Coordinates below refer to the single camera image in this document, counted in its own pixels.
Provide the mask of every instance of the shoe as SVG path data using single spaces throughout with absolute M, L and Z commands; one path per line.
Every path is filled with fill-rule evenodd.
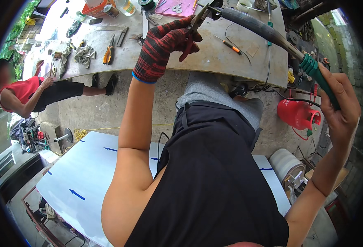
M 234 89 L 233 91 L 229 92 L 228 95 L 231 98 L 234 98 L 237 95 L 240 95 L 240 96 L 244 97 L 248 93 L 247 88 L 248 88 L 248 85 L 246 83 L 242 83 L 239 86 L 236 86 L 236 89 Z
M 98 73 L 93 74 L 93 76 L 92 76 L 92 85 L 91 85 L 91 87 L 96 87 L 96 88 L 98 88 L 98 83 L 99 83 L 99 74 L 98 74 Z
M 111 75 L 108 84 L 105 86 L 106 95 L 108 96 L 113 95 L 117 82 L 118 82 L 118 75 L 114 73 Z

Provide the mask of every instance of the hand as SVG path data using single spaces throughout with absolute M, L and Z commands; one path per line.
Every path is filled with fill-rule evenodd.
M 46 77 L 45 79 L 44 79 L 44 81 L 41 83 L 41 87 L 43 88 L 43 89 L 46 89 L 47 87 L 49 87 L 49 86 L 52 86 L 53 85 L 53 83 L 54 83 L 54 78 L 53 77 Z
M 36 63 L 36 75 L 38 75 L 41 71 L 41 66 L 44 64 L 44 60 L 40 60 Z
M 330 98 L 321 90 L 320 109 L 327 120 L 331 142 L 336 150 L 349 154 L 362 110 L 346 74 L 330 73 L 321 63 L 319 69 L 341 106 L 340 111 L 335 111 Z
M 164 75 L 170 53 L 184 51 L 187 47 L 188 29 L 186 27 L 193 17 L 189 16 L 149 30 L 133 70 L 136 79 L 146 83 L 155 83 Z M 202 37 L 198 32 L 194 32 L 193 40 L 201 42 Z M 195 42 L 190 53 L 199 51 Z

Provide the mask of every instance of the man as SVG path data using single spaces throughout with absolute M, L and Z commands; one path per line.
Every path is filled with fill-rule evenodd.
M 155 82 L 170 53 L 185 49 L 191 20 L 147 34 L 132 73 L 117 165 L 103 201 L 103 231 L 115 247 L 299 247 L 352 146 L 361 113 L 352 85 L 345 74 L 331 74 L 320 64 L 342 110 L 335 111 L 320 93 L 333 147 L 285 217 L 251 155 L 262 102 L 233 101 L 206 73 L 190 74 L 153 180 L 149 148 Z M 202 37 L 195 33 L 193 39 Z M 194 43 L 191 52 L 198 51 Z
M 0 59 L 0 106 L 8 112 L 16 112 L 23 118 L 28 118 L 31 112 L 41 112 L 46 106 L 67 98 L 85 95 L 112 95 L 118 82 L 113 74 L 105 88 L 98 88 L 98 76 L 93 76 L 93 85 L 84 86 L 83 83 L 59 81 L 53 77 L 38 77 L 44 61 L 36 64 L 35 75 L 26 80 L 13 82 L 13 68 L 6 59 Z

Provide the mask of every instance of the orange screwdriver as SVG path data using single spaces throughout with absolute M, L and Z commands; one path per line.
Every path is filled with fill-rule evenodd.
M 242 52 L 241 52 L 238 48 L 234 47 L 231 43 L 229 43 L 228 41 L 225 41 L 225 40 L 222 40 L 222 41 L 223 41 L 223 43 L 224 43 L 226 46 L 228 46 L 228 47 L 230 47 L 231 49 L 233 49 L 234 51 L 236 51 L 239 55 L 242 55 Z

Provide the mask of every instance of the pink tray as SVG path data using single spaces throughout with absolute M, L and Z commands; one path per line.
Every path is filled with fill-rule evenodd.
M 172 7 L 181 2 L 182 2 L 182 4 L 180 5 L 180 8 L 183 10 L 183 12 L 178 14 L 178 13 L 172 11 Z M 190 15 L 193 15 L 195 10 L 199 7 L 199 6 L 195 6 L 195 9 L 193 9 L 194 2 L 195 2 L 195 0 L 166 0 L 166 3 L 164 3 L 161 7 L 158 7 L 155 10 L 155 13 L 159 14 L 159 15 L 167 15 L 167 16 L 174 16 L 174 17 L 187 17 Z

